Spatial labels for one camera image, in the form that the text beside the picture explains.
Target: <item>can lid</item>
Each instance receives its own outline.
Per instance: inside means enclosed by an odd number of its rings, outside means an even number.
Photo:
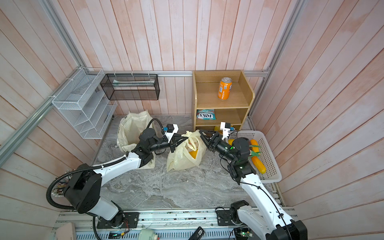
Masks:
[[[223,83],[231,83],[232,79],[230,79],[230,78],[222,78],[221,81],[223,81]]]

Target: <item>wooden cabinet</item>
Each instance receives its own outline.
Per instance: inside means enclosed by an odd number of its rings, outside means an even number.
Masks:
[[[219,83],[224,77],[232,79],[232,88],[227,100],[222,100],[217,96]],[[192,87],[194,130],[213,130],[221,122],[230,122],[236,130],[241,130],[255,99],[255,93],[243,71],[193,71]],[[214,109],[216,120],[196,119],[198,109]]]

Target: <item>yellow plastic bag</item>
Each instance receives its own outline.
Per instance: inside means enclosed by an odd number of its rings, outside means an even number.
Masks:
[[[187,131],[183,137],[188,137],[187,140],[178,145],[174,152],[170,152],[167,158],[167,172],[171,169],[182,170],[194,166],[199,166],[207,147],[200,138],[198,130],[195,132]],[[197,151],[196,158],[193,158],[189,151]]]
[[[147,127],[152,117],[148,111],[145,110],[141,113],[129,113],[125,118],[120,121],[118,128],[117,145],[123,153],[132,151],[139,143],[139,136]],[[155,154],[153,159],[140,169],[150,169],[155,167]]]

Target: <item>gray marble countertop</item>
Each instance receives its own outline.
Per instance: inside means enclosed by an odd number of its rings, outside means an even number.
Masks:
[[[164,126],[175,123],[178,133],[192,130],[190,116],[152,116]],[[117,130],[123,116],[112,120],[95,163],[103,163],[123,155],[116,145]],[[166,171],[169,149],[156,156],[154,169],[126,172],[101,188],[101,196],[113,200],[122,209],[212,208],[229,207],[246,200],[255,206],[249,195],[220,166],[217,153],[206,151],[201,164],[186,170]]]

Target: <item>yellow fruit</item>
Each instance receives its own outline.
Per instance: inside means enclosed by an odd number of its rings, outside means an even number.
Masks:
[[[189,152],[189,154],[190,154],[194,159],[196,159],[197,151],[198,151],[198,150]]]
[[[259,144],[257,143],[257,141],[256,141],[255,139],[252,139],[252,140],[251,140],[251,145],[257,145],[257,146],[259,146]],[[258,151],[259,151],[259,148],[258,148],[258,147],[252,147],[251,150],[254,151],[254,152],[258,152]]]
[[[253,156],[252,162],[261,174],[264,174],[266,172],[266,168],[265,168],[264,164],[260,161],[260,159],[258,157]]]

